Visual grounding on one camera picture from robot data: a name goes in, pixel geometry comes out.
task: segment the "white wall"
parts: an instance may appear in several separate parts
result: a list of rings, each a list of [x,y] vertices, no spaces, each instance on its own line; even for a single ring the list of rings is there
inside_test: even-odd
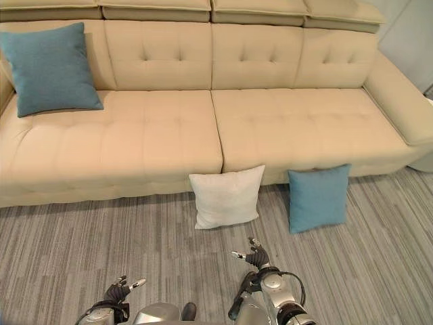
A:
[[[380,50],[424,92],[433,85],[433,0],[364,0],[386,17]]]

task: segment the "striped carpet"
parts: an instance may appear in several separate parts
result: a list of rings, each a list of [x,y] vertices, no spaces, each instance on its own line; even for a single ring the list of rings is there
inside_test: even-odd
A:
[[[126,274],[147,278],[129,296],[127,324],[157,301],[193,301],[197,319],[231,324],[250,267],[229,252],[247,251],[254,235],[303,279],[306,309],[322,325],[433,324],[433,173],[353,178],[347,222],[296,235],[288,197],[287,186],[264,186],[260,218],[217,230],[194,230],[192,193],[0,209],[3,321],[73,324]]]

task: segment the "throw pillow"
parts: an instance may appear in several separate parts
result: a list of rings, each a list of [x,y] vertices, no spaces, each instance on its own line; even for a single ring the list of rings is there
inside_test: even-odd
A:
[[[290,233],[346,221],[350,165],[311,172],[289,171]]]
[[[258,217],[258,189],[265,166],[215,175],[191,174],[196,193],[196,229],[252,221]]]
[[[1,32],[0,48],[12,66],[18,117],[103,108],[87,62],[82,22],[41,32]]]

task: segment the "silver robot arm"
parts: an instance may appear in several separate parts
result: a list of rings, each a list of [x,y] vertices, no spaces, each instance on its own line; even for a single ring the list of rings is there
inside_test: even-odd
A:
[[[269,256],[260,242],[249,238],[252,254],[232,252],[238,259],[257,267],[258,272],[250,272],[241,283],[233,305],[229,311],[236,325],[315,325],[316,322],[304,309],[305,289],[300,278],[290,272],[281,272],[271,266]],[[297,303],[283,275],[296,277],[301,285],[302,298]],[[266,307],[257,302],[252,293],[261,292]]]
[[[94,304],[75,323],[76,325],[115,325],[128,321],[129,304],[123,303],[129,293],[146,283],[140,279],[127,285],[127,276],[117,279],[105,292],[103,301]]]

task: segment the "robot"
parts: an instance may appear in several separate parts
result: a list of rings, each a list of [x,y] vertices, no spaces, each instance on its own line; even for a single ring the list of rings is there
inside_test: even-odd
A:
[[[317,323],[305,311],[305,289],[300,278],[290,272],[281,272],[272,266],[269,256],[260,242],[249,238],[252,253],[244,254],[236,251],[231,254],[257,268],[257,272],[249,272],[241,282],[233,305],[229,310],[229,318],[235,325],[316,325]],[[299,303],[283,279],[284,275],[294,276],[301,287]],[[145,284],[140,279],[127,285],[127,277],[122,276],[113,283],[104,294],[103,301],[94,304],[76,322],[76,325],[116,325],[129,320],[129,304],[124,303],[127,295]],[[253,293],[261,293],[265,307],[254,297]],[[196,306],[187,303],[180,309],[169,303],[155,303],[140,310],[133,325],[157,323],[161,325],[211,325],[211,323],[195,321]]]

